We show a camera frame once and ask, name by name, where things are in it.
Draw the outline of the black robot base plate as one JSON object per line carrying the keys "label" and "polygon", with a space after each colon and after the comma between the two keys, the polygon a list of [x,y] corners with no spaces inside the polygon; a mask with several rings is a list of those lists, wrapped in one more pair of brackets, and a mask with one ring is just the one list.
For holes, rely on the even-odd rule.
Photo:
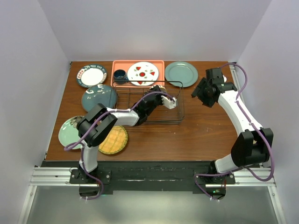
{"label": "black robot base plate", "polygon": [[191,191],[200,194],[198,187],[206,188],[213,196],[225,193],[225,186],[235,184],[233,174],[205,177],[208,161],[100,161],[93,176],[82,168],[70,170],[70,183],[79,184],[81,195],[93,196],[98,191],[97,179],[104,185],[104,194],[114,191]]}

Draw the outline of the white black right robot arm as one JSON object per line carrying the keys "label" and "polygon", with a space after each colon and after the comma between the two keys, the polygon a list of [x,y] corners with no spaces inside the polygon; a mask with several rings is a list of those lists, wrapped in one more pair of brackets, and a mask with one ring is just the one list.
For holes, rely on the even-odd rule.
{"label": "white black right robot arm", "polygon": [[[209,170],[203,177],[213,183],[219,183],[225,175],[240,169],[247,169],[256,179],[269,181],[274,176],[275,163],[272,155],[273,131],[263,126],[251,115],[232,82],[225,82],[220,67],[206,70],[205,78],[201,79],[192,97],[198,97],[203,105],[212,107],[218,103],[230,118],[238,135],[230,154],[212,161]],[[271,163],[270,174],[261,178],[250,169],[250,166],[260,163]]]}

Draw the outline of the black wire dish rack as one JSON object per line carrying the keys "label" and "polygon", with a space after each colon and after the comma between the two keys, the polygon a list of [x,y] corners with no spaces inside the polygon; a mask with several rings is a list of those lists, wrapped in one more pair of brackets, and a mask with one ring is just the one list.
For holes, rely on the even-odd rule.
{"label": "black wire dish rack", "polygon": [[168,81],[155,82],[150,86],[113,83],[117,93],[114,108],[133,109],[146,124],[179,124],[185,118],[184,88]]}

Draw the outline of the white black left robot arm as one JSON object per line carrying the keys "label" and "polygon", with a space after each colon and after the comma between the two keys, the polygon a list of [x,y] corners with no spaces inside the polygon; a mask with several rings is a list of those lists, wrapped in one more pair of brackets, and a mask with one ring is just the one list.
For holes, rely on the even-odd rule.
{"label": "white black left robot arm", "polygon": [[99,145],[105,140],[114,126],[139,126],[145,123],[150,114],[160,105],[168,109],[177,106],[177,100],[161,89],[148,91],[131,108],[109,109],[97,104],[77,123],[79,140],[64,147],[65,151],[80,145],[81,156],[78,174],[83,183],[96,183],[103,186],[97,176],[96,159]]}

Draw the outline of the white bowl blue striped outside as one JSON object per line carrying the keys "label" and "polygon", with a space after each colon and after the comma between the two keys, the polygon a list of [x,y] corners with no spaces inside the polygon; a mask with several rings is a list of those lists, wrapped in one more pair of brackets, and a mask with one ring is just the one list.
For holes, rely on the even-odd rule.
{"label": "white bowl blue striped outside", "polygon": [[166,90],[165,87],[162,86],[162,85],[154,85],[154,86],[152,86],[149,90],[150,90],[150,91],[161,91],[161,92],[165,92],[165,93],[167,93],[167,90]]}

